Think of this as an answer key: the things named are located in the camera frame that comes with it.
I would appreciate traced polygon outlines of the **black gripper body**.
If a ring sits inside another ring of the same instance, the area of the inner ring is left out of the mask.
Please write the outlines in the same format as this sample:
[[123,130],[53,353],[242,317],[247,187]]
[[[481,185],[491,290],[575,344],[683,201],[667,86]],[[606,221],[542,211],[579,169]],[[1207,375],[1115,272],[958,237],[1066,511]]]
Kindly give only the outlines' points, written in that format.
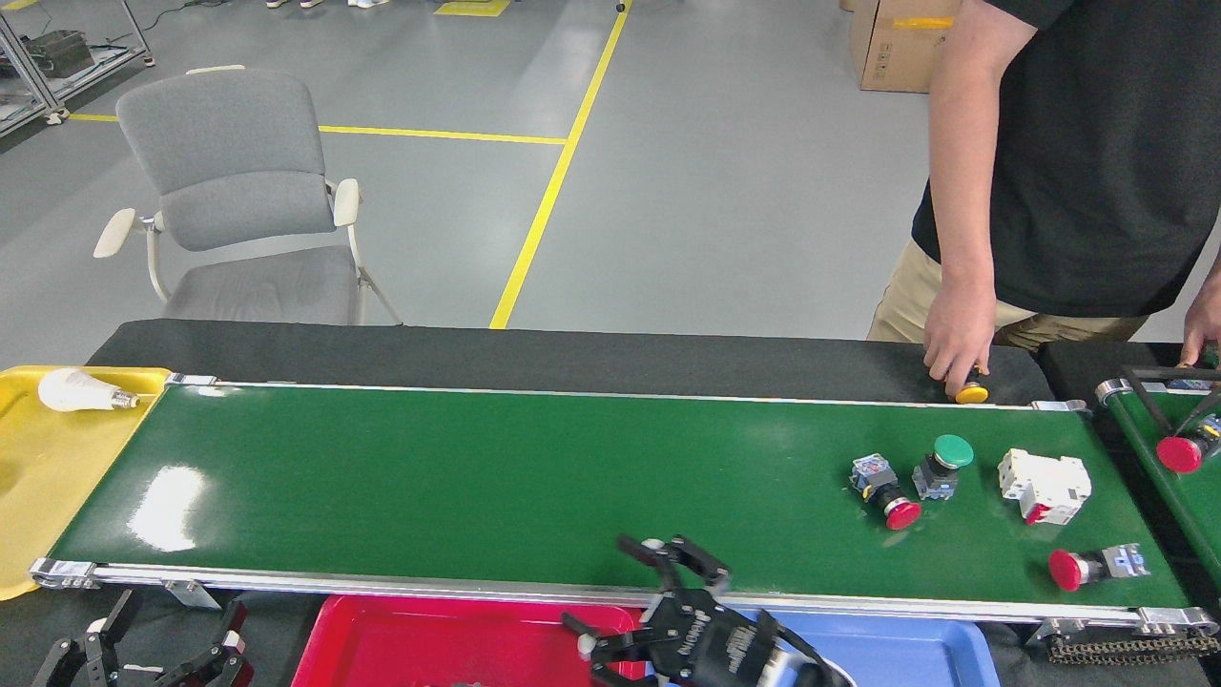
[[811,686],[812,659],[768,613],[747,617],[705,591],[650,604],[650,664],[658,685]]

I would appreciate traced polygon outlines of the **person's left hand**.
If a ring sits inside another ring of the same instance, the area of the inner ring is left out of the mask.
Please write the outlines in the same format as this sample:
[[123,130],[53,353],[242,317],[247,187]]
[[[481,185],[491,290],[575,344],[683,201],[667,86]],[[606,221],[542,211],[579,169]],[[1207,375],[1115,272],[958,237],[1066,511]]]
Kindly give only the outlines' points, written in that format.
[[1220,262],[1212,265],[1201,282],[1197,297],[1190,301],[1186,316],[1186,332],[1179,351],[1179,365],[1194,366],[1208,344],[1220,340]]

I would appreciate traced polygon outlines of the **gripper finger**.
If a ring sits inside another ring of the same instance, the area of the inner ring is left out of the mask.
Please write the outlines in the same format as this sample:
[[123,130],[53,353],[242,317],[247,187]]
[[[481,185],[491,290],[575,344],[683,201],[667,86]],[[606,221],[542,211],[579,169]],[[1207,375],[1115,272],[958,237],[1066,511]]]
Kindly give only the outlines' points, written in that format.
[[584,624],[575,614],[564,614],[563,625],[573,635],[578,635],[578,653],[591,665],[591,678],[597,685],[669,685],[669,678],[665,676],[650,675],[640,678],[628,678],[610,667],[613,663],[651,663],[653,646],[668,642],[668,630],[641,627],[628,631],[626,635],[598,635],[593,631],[593,627]]
[[136,621],[136,592],[125,591],[106,617],[78,636],[55,639],[31,686],[72,686],[81,670],[88,686],[118,686],[117,646]]
[[247,615],[244,603],[231,600],[211,644],[193,659],[158,676],[158,686],[249,686],[254,666],[245,656],[247,643],[241,636]]
[[653,567],[661,581],[661,591],[680,591],[683,587],[679,567],[702,578],[705,591],[719,595],[729,591],[733,582],[730,569],[684,534],[672,536],[672,539],[637,541],[631,534],[618,534],[618,549],[635,558],[647,567]]

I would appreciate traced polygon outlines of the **person's right hand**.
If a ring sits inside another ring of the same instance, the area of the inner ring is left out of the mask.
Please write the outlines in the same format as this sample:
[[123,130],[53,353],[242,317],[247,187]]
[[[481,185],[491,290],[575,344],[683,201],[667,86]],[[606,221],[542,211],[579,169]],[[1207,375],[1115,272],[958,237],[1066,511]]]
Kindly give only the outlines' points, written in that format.
[[958,397],[972,371],[987,373],[995,316],[995,290],[987,281],[950,279],[934,297],[924,328],[923,361],[947,397]]

